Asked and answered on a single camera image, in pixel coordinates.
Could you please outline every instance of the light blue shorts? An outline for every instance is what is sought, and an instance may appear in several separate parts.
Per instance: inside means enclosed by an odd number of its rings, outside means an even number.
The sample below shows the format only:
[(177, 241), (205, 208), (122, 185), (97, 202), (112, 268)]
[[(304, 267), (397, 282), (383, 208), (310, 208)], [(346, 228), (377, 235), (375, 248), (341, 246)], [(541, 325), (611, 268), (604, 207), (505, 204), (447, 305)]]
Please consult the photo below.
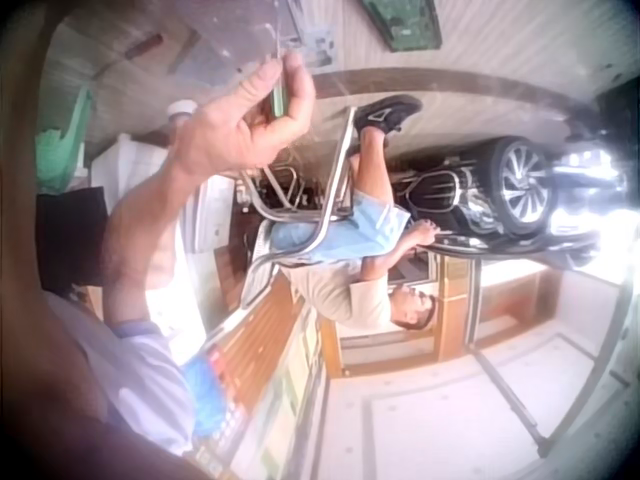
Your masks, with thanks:
[[(316, 263), (383, 255), (396, 246), (409, 217), (404, 209), (356, 190), (353, 215), (332, 222), (322, 243), (298, 260)], [(278, 251), (297, 247), (311, 236), (314, 228), (311, 223), (278, 223), (271, 232), (271, 248)]]

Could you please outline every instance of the beige shirt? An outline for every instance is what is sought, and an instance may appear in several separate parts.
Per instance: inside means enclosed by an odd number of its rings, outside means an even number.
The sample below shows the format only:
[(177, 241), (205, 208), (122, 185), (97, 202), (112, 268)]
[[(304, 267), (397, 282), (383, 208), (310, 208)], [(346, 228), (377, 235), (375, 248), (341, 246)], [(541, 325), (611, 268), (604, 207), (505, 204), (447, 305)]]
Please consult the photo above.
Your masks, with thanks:
[(391, 321), (387, 276), (359, 282), (361, 260), (322, 263), (282, 271), (324, 317), (350, 328), (376, 329)]

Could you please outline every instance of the car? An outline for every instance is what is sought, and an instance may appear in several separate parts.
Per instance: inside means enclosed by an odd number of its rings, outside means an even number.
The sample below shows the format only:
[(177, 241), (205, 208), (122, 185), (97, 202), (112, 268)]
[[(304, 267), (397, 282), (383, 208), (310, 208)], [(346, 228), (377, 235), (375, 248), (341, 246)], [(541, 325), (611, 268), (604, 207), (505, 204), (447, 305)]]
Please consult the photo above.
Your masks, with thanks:
[(555, 154), (502, 137), (420, 165), (395, 176), (395, 199), (441, 227), (430, 249), (444, 255), (577, 268), (597, 253), (598, 219), (625, 204), (625, 175), (597, 140)]

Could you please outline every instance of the hair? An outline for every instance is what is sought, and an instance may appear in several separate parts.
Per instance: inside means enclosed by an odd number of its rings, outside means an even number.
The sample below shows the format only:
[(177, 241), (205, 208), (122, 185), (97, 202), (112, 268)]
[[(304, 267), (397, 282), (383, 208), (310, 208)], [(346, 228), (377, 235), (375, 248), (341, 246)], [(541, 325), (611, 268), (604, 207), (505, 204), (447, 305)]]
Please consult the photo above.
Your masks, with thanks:
[(404, 328), (405, 330), (424, 330), (429, 326), (429, 324), (433, 320), (433, 317), (435, 316), (435, 313), (436, 313), (437, 299), (433, 295), (429, 295), (429, 299), (431, 300), (431, 308), (429, 309), (425, 317), (420, 321), (416, 323), (402, 322), (399, 320), (391, 320), (391, 321), (397, 326)]

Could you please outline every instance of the person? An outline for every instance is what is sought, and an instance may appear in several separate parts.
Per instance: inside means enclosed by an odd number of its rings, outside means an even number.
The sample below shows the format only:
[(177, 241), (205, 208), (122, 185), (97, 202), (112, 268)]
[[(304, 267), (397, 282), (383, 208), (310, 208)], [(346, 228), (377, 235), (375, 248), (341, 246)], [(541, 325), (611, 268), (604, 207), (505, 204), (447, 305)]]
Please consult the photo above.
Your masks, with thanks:
[[(5, 94), (25, 99), (9, 102), (2, 113), (3, 128), (22, 128), (2, 145), (3, 431), (16, 458), (29, 460), (21, 467), (56, 478), (86, 478), (87, 472), (96, 478), (206, 478), (167, 453), (190, 447), (193, 406), (166, 340), (149, 320), (149, 266), (163, 233), (207, 178), (266, 166), (307, 131), (313, 80), (298, 55), (270, 60), (180, 127), (161, 169), (130, 190), (109, 218), (102, 323), (39, 289), (29, 221), (34, 161), (25, 140), (33, 134), (23, 132), (35, 129), (34, 65), (42, 64), (46, 51), (38, 42), (44, 38), (46, 46), (53, 28), (35, 43), (27, 30), (12, 30), (10, 40), (22, 57), (9, 58), (19, 65), (8, 69), (14, 77), (2, 73), (3, 104)], [(283, 71), (287, 114), (271, 121), (257, 112), (247, 123)]]
[[(405, 226), (409, 213), (394, 205), (384, 157), (386, 136), (422, 109), (409, 95), (394, 95), (359, 108), (354, 126), (359, 152), (350, 158), (353, 214), (331, 223), (315, 250), (294, 262), (282, 262), (285, 276), (326, 318), (362, 330), (389, 322), (409, 329), (426, 328), (435, 313), (435, 298), (401, 285), (391, 294), (388, 271), (408, 251), (430, 245), (439, 229), (420, 220)], [(290, 250), (307, 240), (311, 224), (276, 224), (274, 250)]]

